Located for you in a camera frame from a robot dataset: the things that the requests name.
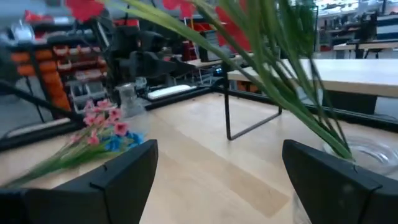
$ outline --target clear glass vase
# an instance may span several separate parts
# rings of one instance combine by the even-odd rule
[[[353,153],[356,165],[381,175],[390,174],[398,166],[398,151],[385,144],[354,136],[348,136],[347,143]],[[323,150],[336,155],[327,143],[324,143]],[[295,192],[293,195],[293,223],[311,224],[299,196]]]
[[[122,121],[129,124],[130,132],[145,136],[149,132],[149,117],[142,101],[137,98],[134,83],[126,83],[116,89],[121,100]]]

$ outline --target black metal table leg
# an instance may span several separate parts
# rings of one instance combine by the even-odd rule
[[[228,72],[226,70],[223,69],[223,73],[224,73],[224,105],[225,105],[225,123],[226,123],[226,137],[228,140],[232,141],[237,139],[238,137],[252,131],[253,129],[256,129],[258,127],[260,127],[261,125],[267,123],[268,121],[278,117],[279,115],[282,114],[282,108],[278,107],[278,113],[236,133],[235,135],[231,135],[231,120],[229,117],[229,80],[228,80]]]

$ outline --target red flower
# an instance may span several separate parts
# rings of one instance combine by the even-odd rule
[[[71,10],[74,18],[80,22],[99,16],[105,9],[103,3],[95,0],[65,0],[65,5]]]
[[[240,0],[240,5],[243,10],[246,10],[246,1]],[[231,37],[246,51],[251,51],[251,46],[248,41],[248,38],[242,30],[229,18],[228,14],[220,7],[216,7],[216,13],[218,18],[223,23],[226,31],[231,35]],[[227,41],[224,39],[222,35],[218,35],[218,42],[220,46],[227,44]]]
[[[195,12],[195,6],[192,3],[188,2],[188,0],[163,0],[163,6],[169,10],[176,9],[180,6],[180,17],[182,18],[191,18],[193,13]]]

